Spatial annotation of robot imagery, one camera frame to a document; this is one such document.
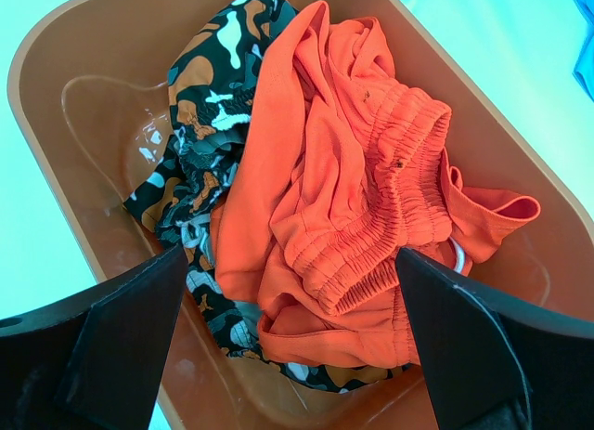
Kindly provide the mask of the light blue shorts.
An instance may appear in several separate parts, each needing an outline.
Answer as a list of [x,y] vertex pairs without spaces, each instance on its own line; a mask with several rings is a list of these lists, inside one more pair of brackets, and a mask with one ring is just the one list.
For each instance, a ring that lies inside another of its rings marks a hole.
[[587,35],[574,68],[574,76],[593,99],[593,0],[574,0],[587,23]]

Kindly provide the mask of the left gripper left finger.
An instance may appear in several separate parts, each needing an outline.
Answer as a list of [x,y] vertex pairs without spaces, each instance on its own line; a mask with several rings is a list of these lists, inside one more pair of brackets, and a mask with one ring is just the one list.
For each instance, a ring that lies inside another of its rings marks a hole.
[[4,429],[146,429],[185,291],[175,246],[1,321]]

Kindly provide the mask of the camouflage patterned shorts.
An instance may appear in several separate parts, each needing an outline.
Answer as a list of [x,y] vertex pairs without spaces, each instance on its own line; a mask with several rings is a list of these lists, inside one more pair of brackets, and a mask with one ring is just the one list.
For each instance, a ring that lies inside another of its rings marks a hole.
[[211,217],[239,167],[263,55],[295,15],[286,0],[234,0],[193,36],[168,71],[172,134],[155,170],[124,203],[161,246],[183,246],[187,288],[231,358],[265,359],[261,313],[223,295]]

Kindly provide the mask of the bright orange shorts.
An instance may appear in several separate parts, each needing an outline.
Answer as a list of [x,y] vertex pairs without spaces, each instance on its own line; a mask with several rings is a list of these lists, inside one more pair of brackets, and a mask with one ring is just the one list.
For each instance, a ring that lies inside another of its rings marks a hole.
[[247,142],[211,225],[224,295],[259,306],[267,358],[391,369],[419,355],[396,274],[409,247],[468,273],[539,203],[464,184],[451,108],[396,79],[378,20],[304,8],[265,52]]

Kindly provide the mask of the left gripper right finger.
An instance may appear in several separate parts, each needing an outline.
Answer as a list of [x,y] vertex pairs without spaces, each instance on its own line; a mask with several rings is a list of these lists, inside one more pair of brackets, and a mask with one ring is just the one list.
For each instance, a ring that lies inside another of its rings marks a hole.
[[439,428],[592,428],[592,322],[412,249],[395,268]]

